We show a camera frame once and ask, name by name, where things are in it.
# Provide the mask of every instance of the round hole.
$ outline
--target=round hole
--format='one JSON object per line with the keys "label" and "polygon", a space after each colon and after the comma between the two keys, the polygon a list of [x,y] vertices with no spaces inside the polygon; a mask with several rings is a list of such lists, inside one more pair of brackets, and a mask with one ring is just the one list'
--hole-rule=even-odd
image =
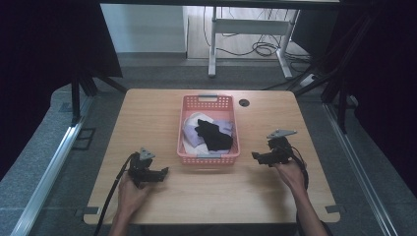
{"label": "round hole", "polygon": [[239,104],[243,107],[247,107],[247,106],[249,106],[250,102],[247,99],[240,99]]}

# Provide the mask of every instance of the wall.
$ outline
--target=wall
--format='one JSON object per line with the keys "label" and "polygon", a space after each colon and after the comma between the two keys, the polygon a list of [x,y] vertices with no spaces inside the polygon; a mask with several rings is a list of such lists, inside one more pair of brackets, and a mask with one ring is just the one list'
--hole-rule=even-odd
{"label": "wall", "polygon": [[101,4],[116,52],[186,52],[187,8]]}

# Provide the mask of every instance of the metal frame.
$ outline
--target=metal frame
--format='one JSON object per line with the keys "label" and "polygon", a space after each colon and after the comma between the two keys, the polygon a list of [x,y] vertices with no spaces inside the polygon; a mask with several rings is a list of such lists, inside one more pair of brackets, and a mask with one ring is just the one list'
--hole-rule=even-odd
{"label": "metal frame", "polygon": [[375,191],[368,175],[362,166],[362,163],[353,148],[352,144],[349,141],[347,135],[343,133],[337,123],[337,116],[331,106],[331,104],[324,103],[324,110],[328,119],[334,129],[334,132],[339,139],[340,144],[343,147],[344,152],[346,153],[347,159],[352,167],[353,173],[355,174],[359,185],[362,188],[362,192],[364,193],[368,204],[370,205],[377,222],[380,224],[380,227],[386,236],[391,235],[398,235],[390,216],[387,212],[386,207],[384,206],[383,202],[381,201],[380,197],[378,196],[377,192]]}
{"label": "metal frame", "polygon": [[211,18],[211,46],[208,55],[208,76],[215,77],[215,35],[217,33],[243,33],[243,34],[271,34],[283,35],[282,46],[276,51],[279,64],[286,80],[292,79],[291,71],[285,59],[285,51],[289,39],[295,27],[299,10],[295,10],[294,16],[289,22],[286,21],[262,21],[262,20],[235,20],[218,19],[217,8],[212,8]]}
{"label": "metal frame", "polygon": [[68,153],[70,152],[71,147],[77,138],[78,133],[83,127],[92,101],[92,97],[86,98],[82,106],[83,115],[81,115],[79,122],[75,126],[70,126],[68,128],[67,133],[64,135],[61,144],[55,151],[54,156],[49,162],[45,173],[40,179],[39,184],[34,190],[27,206],[25,207],[24,212],[21,215],[21,218],[16,224],[15,229],[11,235],[29,235],[30,230],[33,227],[33,224],[36,221],[37,216],[42,209],[42,206],[61,170],[61,167],[63,166]]}

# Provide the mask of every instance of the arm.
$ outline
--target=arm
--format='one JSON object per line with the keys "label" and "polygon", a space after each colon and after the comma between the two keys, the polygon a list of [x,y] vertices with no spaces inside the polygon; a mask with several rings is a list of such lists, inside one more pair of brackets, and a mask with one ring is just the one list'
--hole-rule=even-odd
{"label": "arm", "polygon": [[119,184],[119,205],[110,229],[110,236],[126,235],[132,215],[141,207],[149,193],[149,186],[137,188],[127,173]]}
{"label": "arm", "polygon": [[307,236],[328,236],[304,188],[304,176],[297,163],[290,160],[287,164],[275,164],[274,167],[278,170],[282,181],[291,190],[304,233]]}

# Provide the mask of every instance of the black cloth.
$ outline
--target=black cloth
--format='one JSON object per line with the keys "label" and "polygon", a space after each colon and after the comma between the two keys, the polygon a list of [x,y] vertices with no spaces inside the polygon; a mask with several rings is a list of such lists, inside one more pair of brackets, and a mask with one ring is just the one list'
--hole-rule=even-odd
{"label": "black cloth", "polygon": [[199,126],[196,127],[197,134],[203,137],[208,150],[231,149],[233,138],[220,132],[218,125],[208,121],[198,120]]}

